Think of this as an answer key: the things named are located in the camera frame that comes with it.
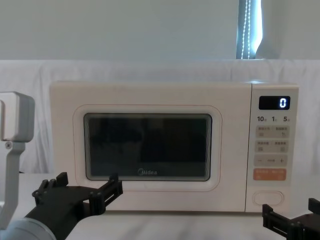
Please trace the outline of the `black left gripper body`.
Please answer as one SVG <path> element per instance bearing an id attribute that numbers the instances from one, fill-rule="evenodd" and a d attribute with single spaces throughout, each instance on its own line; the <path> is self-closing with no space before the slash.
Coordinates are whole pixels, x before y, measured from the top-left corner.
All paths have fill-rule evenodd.
<path id="1" fill-rule="evenodd" d="M 35 207 L 25 217 L 44 224 L 57 240 L 65 240 L 78 222 L 91 216 L 84 201 L 97 193 L 98 190 L 83 186 L 38 188 L 32 193 Z"/>

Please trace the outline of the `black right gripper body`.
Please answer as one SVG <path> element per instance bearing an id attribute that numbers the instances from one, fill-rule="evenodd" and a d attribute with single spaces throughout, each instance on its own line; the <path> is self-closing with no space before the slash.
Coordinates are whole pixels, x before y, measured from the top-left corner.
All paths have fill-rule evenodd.
<path id="1" fill-rule="evenodd" d="M 320 240 L 320 214 L 308 213 L 292 219 L 291 240 Z"/>

